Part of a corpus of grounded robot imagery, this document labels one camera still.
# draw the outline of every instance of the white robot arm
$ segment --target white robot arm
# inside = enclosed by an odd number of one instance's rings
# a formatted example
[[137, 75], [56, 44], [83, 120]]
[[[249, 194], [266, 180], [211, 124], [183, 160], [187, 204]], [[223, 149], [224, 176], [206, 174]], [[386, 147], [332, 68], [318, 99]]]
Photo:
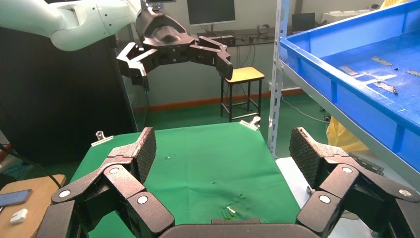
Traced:
[[51, 38], [63, 51], [75, 51], [114, 35], [135, 22], [141, 0], [3, 0], [0, 26]]

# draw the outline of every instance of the metal shelf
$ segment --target metal shelf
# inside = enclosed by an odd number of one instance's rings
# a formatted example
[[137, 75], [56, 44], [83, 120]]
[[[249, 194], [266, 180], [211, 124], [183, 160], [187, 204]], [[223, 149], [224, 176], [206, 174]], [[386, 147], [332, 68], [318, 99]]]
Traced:
[[399, 156], [382, 145], [370, 134], [360, 128], [354, 121], [348, 118], [343, 111], [327, 100], [317, 90], [310, 86], [303, 78], [293, 71], [284, 61], [287, 61], [287, 53], [280, 47], [279, 41], [286, 37], [287, 19], [289, 17], [290, 0], [277, 0], [276, 37], [273, 53], [273, 74], [270, 102], [270, 116], [268, 129], [268, 147], [275, 158], [277, 141], [278, 118], [280, 113], [280, 96], [284, 77], [290, 78], [302, 90], [310, 95], [319, 105], [334, 116], [355, 137], [363, 142], [376, 156], [384, 161], [389, 167], [397, 172], [403, 179], [411, 184], [416, 190], [420, 190], [420, 173], [403, 161]]

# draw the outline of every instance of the computer monitor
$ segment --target computer monitor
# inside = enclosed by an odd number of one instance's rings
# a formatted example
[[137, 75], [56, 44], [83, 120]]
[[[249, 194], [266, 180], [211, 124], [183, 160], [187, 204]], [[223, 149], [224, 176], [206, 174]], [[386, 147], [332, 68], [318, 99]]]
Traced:
[[292, 15], [292, 32], [307, 31], [315, 28], [315, 13]]
[[187, 0], [190, 25], [210, 25], [235, 21], [234, 0]]

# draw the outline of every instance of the white eraser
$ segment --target white eraser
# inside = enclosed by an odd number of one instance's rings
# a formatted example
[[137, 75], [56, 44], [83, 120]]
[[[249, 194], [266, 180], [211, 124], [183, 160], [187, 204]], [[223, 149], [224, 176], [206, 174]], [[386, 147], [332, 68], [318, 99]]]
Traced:
[[24, 208], [15, 214], [13, 214], [12, 219], [10, 219], [11, 224], [19, 224], [25, 221], [26, 215], [28, 215], [28, 209]]

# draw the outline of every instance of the orange baseboard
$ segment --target orange baseboard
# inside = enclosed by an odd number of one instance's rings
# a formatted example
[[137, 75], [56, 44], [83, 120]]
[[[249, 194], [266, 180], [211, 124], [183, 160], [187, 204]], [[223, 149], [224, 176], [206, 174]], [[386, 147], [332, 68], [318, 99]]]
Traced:
[[[283, 96], [291, 96], [291, 95], [298, 95], [298, 94], [304, 94], [304, 91], [302, 89], [293, 89], [293, 90], [286, 90], [282, 92]], [[262, 93], [261, 97], [269, 98], [271, 97], [271, 92]], [[238, 95], [238, 96], [234, 96], [233, 100], [240, 101], [240, 100], [245, 100], [246, 98], [247, 97], [245, 95]], [[258, 93], [251, 94], [251, 98], [257, 99]], [[150, 106], [149, 110], [150, 112], [166, 111], [166, 110], [204, 106], [204, 105], [218, 104], [218, 103], [220, 103], [220, 98], [210, 98], [210, 99], [203, 99], [203, 100], [196, 100], [196, 101], [189, 101], [189, 102], [182, 102], [182, 103], [155, 105], [155, 106]]]
[[[8, 145], [5, 145], [4, 146], [6, 149], [8, 149], [8, 150], [13, 150], [12, 149], [12, 146], [10, 145], [10, 144], [8, 144]], [[5, 151], [2, 151], [1, 149], [0, 149], [0, 163], [1, 162], [3, 162], [3, 160], [8, 156], [9, 154], [8, 153], [6, 153]]]

